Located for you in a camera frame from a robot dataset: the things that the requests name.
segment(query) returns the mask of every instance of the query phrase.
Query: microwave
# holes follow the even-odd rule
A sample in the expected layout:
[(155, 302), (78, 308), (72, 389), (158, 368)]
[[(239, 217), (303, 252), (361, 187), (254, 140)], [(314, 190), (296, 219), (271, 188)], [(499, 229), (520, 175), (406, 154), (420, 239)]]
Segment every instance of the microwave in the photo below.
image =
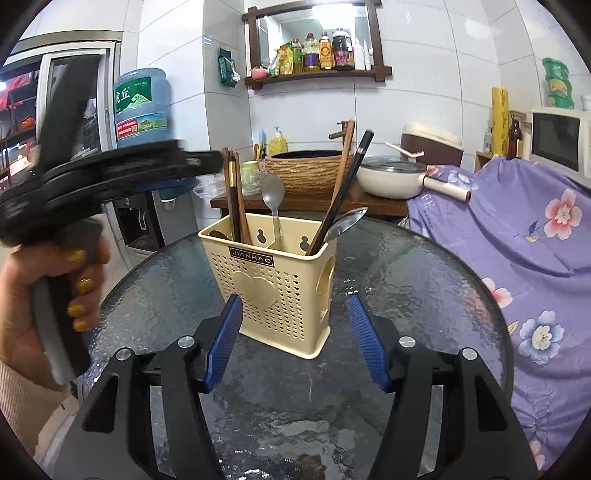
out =
[(527, 115), (523, 158), (591, 188), (591, 112), (539, 107)]

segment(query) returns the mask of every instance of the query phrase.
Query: mirror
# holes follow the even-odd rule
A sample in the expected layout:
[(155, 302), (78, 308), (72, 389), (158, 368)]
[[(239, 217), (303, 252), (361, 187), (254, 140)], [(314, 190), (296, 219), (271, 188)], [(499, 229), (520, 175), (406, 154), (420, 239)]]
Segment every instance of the mirror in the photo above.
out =
[(338, 27), (343, 28), (359, 43), (367, 43), (370, 56), (373, 54), (369, 22), (365, 5), (326, 4), (315, 5), (306, 10), (280, 13), (258, 19), (261, 66), (268, 68), (282, 45), (298, 38), (304, 44), (308, 33), (319, 40), (322, 32), (332, 41)]

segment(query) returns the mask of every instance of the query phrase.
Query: yellow nail polish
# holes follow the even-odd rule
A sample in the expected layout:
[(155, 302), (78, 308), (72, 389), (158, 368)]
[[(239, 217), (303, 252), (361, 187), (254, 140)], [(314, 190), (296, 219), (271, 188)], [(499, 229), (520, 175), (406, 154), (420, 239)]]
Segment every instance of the yellow nail polish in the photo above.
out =
[(74, 330), (77, 332), (85, 332), (88, 330), (88, 325), (84, 320), (74, 320), (72, 323)]
[(84, 307), (77, 303), (72, 303), (71, 305), (68, 305), (68, 315), (74, 318), (81, 317), (84, 315)]
[(66, 258), (70, 262), (82, 262), (86, 258), (86, 251), (83, 248), (73, 248), (66, 252)]
[(95, 285), (93, 281), (89, 278), (81, 278), (76, 284), (76, 288), (78, 289), (80, 295), (84, 295), (85, 293), (92, 291), (94, 287)]

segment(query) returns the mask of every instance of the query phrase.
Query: beige plastic caddy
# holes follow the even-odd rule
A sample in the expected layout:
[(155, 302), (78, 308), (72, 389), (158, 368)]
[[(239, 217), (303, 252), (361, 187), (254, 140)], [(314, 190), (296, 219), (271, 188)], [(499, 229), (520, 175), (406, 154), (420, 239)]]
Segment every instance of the beige plastic caddy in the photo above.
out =
[(302, 358), (318, 356), (328, 325), (336, 239), (305, 257), (320, 222), (280, 217), (284, 251), (273, 250), (273, 218), (247, 213), (253, 245), (209, 236), (217, 230), (231, 238), (226, 216), (199, 232), (225, 300), (242, 299), (240, 333)]

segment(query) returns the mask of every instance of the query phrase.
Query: glass table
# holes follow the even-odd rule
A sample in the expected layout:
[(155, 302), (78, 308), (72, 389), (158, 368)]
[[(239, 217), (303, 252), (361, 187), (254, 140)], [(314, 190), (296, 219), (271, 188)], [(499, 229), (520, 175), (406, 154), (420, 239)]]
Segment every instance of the glass table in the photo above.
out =
[[(505, 321), (486, 288), (451, 253), (393, 224), (363, 219), (338, 239), (334, 278), (332, 331), (317, 358), (303, 360), (239, 335), (222, 382), (202, 395), (227, 478), (367, 478), (394, 396), (368, 374), (345, 305), (353, 293), (429, 348), (476, 349), (510, 397)], [(223, 305), (197, 235), (149, 257), (103, 302), (83, 394), (117, 349), (163, 349)], [(431, 397), (421, 473), (433, 468), (439, 442), (441, 389), (434, 387)], [(173, 475), (157, 387), (151, 404), (158, 464)]]

